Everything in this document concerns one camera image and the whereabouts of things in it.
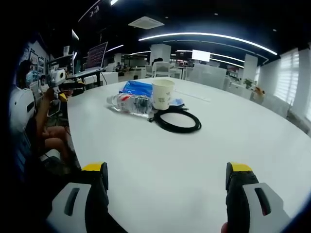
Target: paper cup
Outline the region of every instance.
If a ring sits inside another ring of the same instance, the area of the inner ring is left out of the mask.
[[[166,110],[169,108],[174,85],[174,82],[165,79],[154,80],[152,82],[155,109]]]

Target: black ceiling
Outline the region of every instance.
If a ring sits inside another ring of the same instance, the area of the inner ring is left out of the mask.
[[[99,44],[100,39],[108,41],[109,49],[124,44],[111,54],[146,51],[151,44],[167,40],[196,40],[164,43],[172,46],[172,53],[175,50],[198,49],[243,60],[246,53],[252,54],[245,51],[248,50],[272,61],[279,56],[239,41],[214,36],[169,36],[141,42],[138,39],[177,32],[217,33],[260,44],[278,54],[303,48],[311,41],[310,13],[307,1],[301,0],[291,1],[290,4],[283,0],[118,0],[113,6],[110,0],[102,0],[80,21],[96,0],[53,2],[45,14],[45,25],[39,32],[54,56],[60,56],[62,47],[69,43],[71,29],[80,38],[76,46],[85,54],[89,48]],[[55,17],[58,4],[67,11]],[[99,11],[92,13],[96,6]],[[150,30],[128,26],[143,16],[165,25]],[[261,56],[258,56],[260,64],[266,61]]]

